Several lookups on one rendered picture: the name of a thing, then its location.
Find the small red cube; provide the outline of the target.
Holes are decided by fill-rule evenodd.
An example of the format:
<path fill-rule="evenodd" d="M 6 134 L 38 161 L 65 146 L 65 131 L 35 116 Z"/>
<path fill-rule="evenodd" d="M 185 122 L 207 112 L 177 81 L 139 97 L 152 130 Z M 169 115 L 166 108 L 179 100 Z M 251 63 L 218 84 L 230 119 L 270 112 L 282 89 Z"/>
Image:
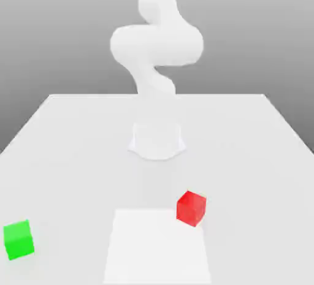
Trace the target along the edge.
<path fill-rule="evenodd" d="M 191 191 L 186 191 L 177 201 L 176 218 L 196 227 L 205 215 L 207 199 Z"/>

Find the small green cube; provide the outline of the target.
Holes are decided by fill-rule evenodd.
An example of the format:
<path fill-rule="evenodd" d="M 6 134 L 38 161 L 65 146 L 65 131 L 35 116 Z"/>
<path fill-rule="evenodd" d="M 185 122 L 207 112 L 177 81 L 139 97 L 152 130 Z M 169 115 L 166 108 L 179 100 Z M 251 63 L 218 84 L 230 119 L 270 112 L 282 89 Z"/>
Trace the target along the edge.
<path fill-rule="evenodd" d="M 34 242 L 29 220 L 3 227 L 4 246 L 9 260 L 34 253 Z"/>

